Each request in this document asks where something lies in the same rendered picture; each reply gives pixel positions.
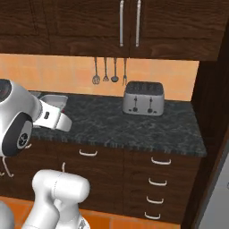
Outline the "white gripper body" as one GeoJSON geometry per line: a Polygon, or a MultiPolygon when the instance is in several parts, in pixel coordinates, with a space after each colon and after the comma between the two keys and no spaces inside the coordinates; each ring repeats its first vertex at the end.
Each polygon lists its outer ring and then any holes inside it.
{"type": "Polygon", "coordinates": [[[69,131],[72,128],[72,120],[64,113],[60,114],[56,129],[59,131],[69,131]]]}

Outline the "white tupperware container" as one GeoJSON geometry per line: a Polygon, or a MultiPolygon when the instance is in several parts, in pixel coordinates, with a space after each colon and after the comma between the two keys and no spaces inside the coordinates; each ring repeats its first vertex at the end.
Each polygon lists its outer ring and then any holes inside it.
{"type": "Polygon", "coordinates": [[[41,97],[40,100],[51,106],[58,107],[61,111],[63,111],[66,106],[68,97],[62,95],[45,95],[41,97]]]}

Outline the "dark wood drawer front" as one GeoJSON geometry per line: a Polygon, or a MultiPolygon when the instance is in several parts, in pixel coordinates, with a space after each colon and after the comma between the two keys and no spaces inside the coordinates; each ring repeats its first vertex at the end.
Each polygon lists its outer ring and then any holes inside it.
{"type": "Polygon", "coordinates": [[[190,193],[187,191],[170,191],[170,190],[126,190],[124,199],[129,200],[131,204],[149,204],[151,206],[176,206],[186,209],[190,193]],[[151,204],[146,201],[146,197],[153,200],[164,199],[161,205],[151,204]]]}
{"type": "Polygon", "coordinates": [[[138,168],[152,169],[159,171],[179,171],[195,174],[199,169],[199,157],[166,154],[163,152],[147,151],[126,151],[124,154],[127,165],[137,166],[138,168]],[[151,157],[157,161],[172,160],[171,165],[155,165],[151,162],[151,157]]]}
{"type": "Polygon", "coordinates": [[[144,218],[144,212],[151,216],[161,214],[161,218],[156,221],[180,224],[183,220],[184,209],[176,206],[124,206],[123,213],[126,216],[133,216],[137,218],[144,218]]]}
{"type": "Polygon", "coordinates": [[[154,189],[170,191],[187,191],[190,192],[194,183],[196,174],[179,171],[159,171],[159,170],[129,170],[124,173],[125,181],[131,185],[154,189]],[[154,186],[148,183],[148,178],[153,182],[167,181],[167,185],[154,186]]]}
{"type": "Polygon", "coordinates": [[[121,165],[123,163],[122,149],[62,143],[57,146],[56,150],[58,151],[58,156],[63,160],[72,159],[83,162],[89,161],[90,163],[106,165],[121,165]],[[79,149],[81,149],[83,152],[89,153],[95,153],[97,151],[98,154],[95,157],[85,157],[79,154],[79,149]]]}

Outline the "hanging metal spatula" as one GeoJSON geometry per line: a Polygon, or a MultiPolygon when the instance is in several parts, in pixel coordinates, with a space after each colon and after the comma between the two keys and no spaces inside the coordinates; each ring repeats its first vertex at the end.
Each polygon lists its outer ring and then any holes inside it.
{"type": "Polygon", "coordinates": [[[109,81],[109,78],[107,76],[107,58],[104,57],[104,66],[105,66],[105,76],[103,78],[103,81],[109,81]]]}

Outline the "hanging metal ladle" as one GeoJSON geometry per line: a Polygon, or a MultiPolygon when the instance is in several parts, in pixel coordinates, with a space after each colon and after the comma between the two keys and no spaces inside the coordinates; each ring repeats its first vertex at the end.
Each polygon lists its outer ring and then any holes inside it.
{"type": "Polygon", "coordinates": [[[114,75],[111,77],[111,81],[112,82],[118,82],[119,81],[119,78],[117,76],[117,58],[114,57],[114,75]]]}

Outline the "dark wood base cupboard door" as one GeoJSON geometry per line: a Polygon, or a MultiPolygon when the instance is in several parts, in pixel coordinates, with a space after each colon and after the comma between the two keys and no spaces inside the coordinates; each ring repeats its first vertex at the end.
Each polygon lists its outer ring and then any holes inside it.
{"type": "Polygon", "coordinates": [[[80,208],[121,215],[123,213],[123,164],[96,164],[72,159],[65,162],[65,172],[77,174],[89,180],[89,196],[80,208]]]}

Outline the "hanging metal fork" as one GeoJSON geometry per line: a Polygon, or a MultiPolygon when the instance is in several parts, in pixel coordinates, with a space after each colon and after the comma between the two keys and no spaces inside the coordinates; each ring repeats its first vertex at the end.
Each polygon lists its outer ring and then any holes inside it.
{"type": "Polygon", "coordinates": [[[127,58],[123,59],[123,86],[127,83],[127,58]]]}

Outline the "silver four-slot toaster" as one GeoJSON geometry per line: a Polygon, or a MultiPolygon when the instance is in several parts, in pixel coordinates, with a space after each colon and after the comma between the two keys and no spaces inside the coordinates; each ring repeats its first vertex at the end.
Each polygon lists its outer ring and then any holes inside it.
{"type": "Polygon", "coordinates": [[[160,116],[165,92],[160,82],[129,81],[123,94],[123,112],[129,115],[160,116]]]}

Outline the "tall dark wood cabinet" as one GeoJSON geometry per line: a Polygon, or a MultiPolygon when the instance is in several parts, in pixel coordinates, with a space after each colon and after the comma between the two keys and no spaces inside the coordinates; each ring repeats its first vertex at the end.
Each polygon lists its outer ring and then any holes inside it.
{"type": "Polygon", "coordinates": [[[229,137],[229,20],[217,60],[199,63],[191,104],[207,156],[200,160],[181,229],[194,229],[229,137]]]}

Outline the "grey fridge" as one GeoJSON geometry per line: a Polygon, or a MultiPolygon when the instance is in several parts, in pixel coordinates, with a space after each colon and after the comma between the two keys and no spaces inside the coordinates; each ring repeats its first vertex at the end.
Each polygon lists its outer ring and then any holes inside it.
{"type": "Polygon", "coordinates": [[[197,229],[229,229],[229,148],[217,167],[197,229]]]}

